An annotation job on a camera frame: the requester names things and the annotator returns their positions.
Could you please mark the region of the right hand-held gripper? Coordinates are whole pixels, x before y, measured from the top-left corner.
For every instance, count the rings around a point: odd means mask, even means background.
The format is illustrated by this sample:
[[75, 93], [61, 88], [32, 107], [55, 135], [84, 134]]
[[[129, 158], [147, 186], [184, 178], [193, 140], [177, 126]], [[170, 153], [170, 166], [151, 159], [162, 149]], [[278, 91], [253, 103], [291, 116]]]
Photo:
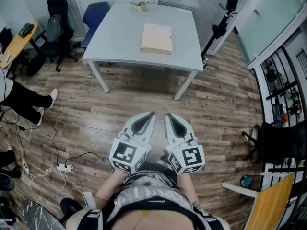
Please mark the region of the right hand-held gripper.
[[194, 173], [205, 166], [203, 147], [194, 138], [188, 121], [175, 114], [166, 114], [165, 132], [169, 144], [167, 159], [177, 175]]

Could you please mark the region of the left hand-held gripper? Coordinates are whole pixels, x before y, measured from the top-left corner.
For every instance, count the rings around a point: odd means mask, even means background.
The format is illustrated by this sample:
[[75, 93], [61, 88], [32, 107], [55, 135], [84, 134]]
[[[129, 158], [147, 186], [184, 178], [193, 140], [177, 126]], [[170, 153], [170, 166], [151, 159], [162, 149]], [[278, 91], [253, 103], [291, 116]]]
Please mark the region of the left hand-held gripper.
[[113, 169], [135, 173], [147, 159], [149, 144], [156, 122], [154, 112], [145, 112], [130, 118], [118, 138], [114, 139], [109, 154]]

